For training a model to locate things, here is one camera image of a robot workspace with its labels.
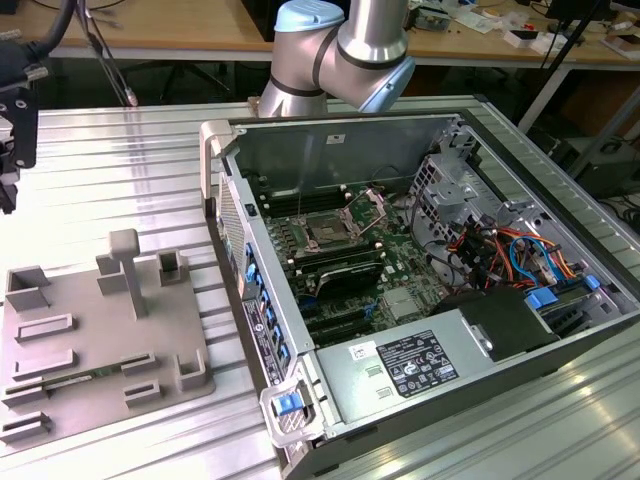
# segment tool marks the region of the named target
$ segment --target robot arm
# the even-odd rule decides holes
[[[326,93],[362,113],[389,109],[415,62],[403,29],[408,0],[352,0],[349,20],[322,0],[292,0],[278,11],[271,80],[260,117],[326,113]]]
[[[0,209],[16,208],[20,170],[36,164],[38,103],[29,82],[46,77],[41,61],[60,43],[76,8],[76,0],[63,0],[45,38],[17,43],[20,31],[0,34],[0,116],[11,125],[8,139],[0,139]]]

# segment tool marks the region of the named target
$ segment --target metal bracket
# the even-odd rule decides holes
[[[267,430],[269,431],[271,442],[277,448],[284,448],[297,442],[316,439],[325,431],[324,415],[317,405],[318,399],[315,396],[313,388],[308,387],[310,382],[306,377],[304,366],[302,363],[298,363],[290,378],[278,385],[265,388],[260,393],[260,408],[267,423]],[[276,398],[294,392],[299,393],[305,400],[310,421],[292,428],[291,431],[285,432],[280,425],[280,417],[276,416],[272,405]]]

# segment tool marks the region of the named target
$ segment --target wooden desk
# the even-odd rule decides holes
[[[57,5],[59,0],[41,0]],[[495,3],[479,0],[483,3]],[[502,12],[524,11],[540,30],[550,20],[507,0],[496,7]],[[123,25],[115,29],[100,24],[115,58],[192,61],[270,61],[272,44],[264,42],[240,0],[126,0],[113,7],[113,17],[96,13]],[[42,38],[55,12],[30,0],[22,0],[14,16],[0,16],[0,31],[19,28],[26,40]],[[521,126],[526,130],[542,111],[569,71],[640,70],[631,62],[602,45],[602,34],[587,33],[584,45],[574,48],[553,76],[543,94],[534,103]],[[420,30],[409,32],[409,54],[419,65],[538,68],[542,56],[529,49],[517,49],[492,31],[480,34],[456,22],[450,33]],[[86,41],[76,20],[62,45],[53,52],[57,57],[90,57]]]

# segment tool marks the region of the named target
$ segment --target blue latch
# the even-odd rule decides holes
[[[276,415],[281,417],[289,413],[297,412],[304,408],[302,397],[299,393],[290,393],[273,400],[273,406],[276,409]]]
[[[276,323],[276,314],[273,313],[273,309],[269,307],[267,308],[267,326],[272,328],[274,323]]]
[[[280,345],[280,356],[285,363],[289,360],[289,349],[284,343]]]
[[[280,342],[280,340],[282,339],[282,332],[280,331],[280,327],[278,325],[275,326],[275,328],[273,329],[273,337],[275,338],[275,343],[276,345]]]
[[[247,279],[247,282],[253,282],[256,279],[257,270],[255,263],[252,263],[247,267],[247,272],[244,274],[244,278]]]
[[[586,283],[587,287],[589,287],[591,290],[597,290],[598,288],[600,288],[600,280],[598,280],[593,275],[587,275],[584,278],[584,283]]]
[[[557,301],[558,297],[554,295],[549,287],[537,288],[527,296],[527,302],[536,310],[540,310],[542,307],[546,307]]]

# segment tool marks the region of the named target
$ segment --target power supply label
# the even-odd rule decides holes
[[[378,354],[398,394],[405,398],[458,378],[431,330],[380,345]]]
[[[258,350],[262,369],[267,376],[267,381],[270,385],[278,385],[282,381],[282,376],[280,375],[278,363],[273,355],[268,331],[262,321],[262,315],[260,315],[260,311],[258,310],[258,304],[255,300],[251,300],[243,302],[242,305],[247,316],[247,321],[249,322],[251,334],[253,335],[253,343]]]

